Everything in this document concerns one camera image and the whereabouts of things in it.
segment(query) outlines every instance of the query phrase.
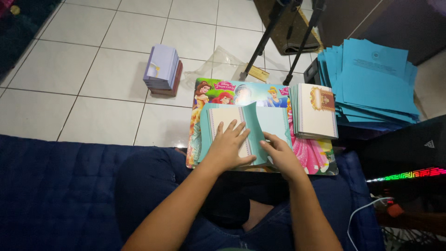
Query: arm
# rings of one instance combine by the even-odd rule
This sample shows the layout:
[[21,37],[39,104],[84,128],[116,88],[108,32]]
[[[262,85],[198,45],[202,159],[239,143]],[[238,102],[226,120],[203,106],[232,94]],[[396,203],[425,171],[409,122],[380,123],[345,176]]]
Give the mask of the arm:
[[238,151],[249,130],[240,134],[245,123],[234,130],[236,122],[231,122],[224,133],[223,123],[220,123],[203,161],[143,220],[124,244],[123,250],[166,251],[180,248],[218,176],[256,159],[254,155],[239,157]]
[[276,135],[265,133],[260,145],[273,159],[289,183],[291,218],[296,250],[342,250],[341,243],[319,205],[313,186],[288,144]]

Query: white tile floor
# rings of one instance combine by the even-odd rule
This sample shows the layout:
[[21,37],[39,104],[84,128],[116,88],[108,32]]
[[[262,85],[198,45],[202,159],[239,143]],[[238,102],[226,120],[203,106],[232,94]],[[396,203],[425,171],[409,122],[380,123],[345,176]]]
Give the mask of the white tile floor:
[[[176,97],[152,95],[142,81],[151,47],[176,47],[194,71],[219,45],[249,61],[263,31],[249,0],[66,0],[0,83],[0,134],[185,147],[193,84],[182,74]],[[314,56],[302,55],[292,84]],[[290,57],[270,41],[255,65],[280,84]]]

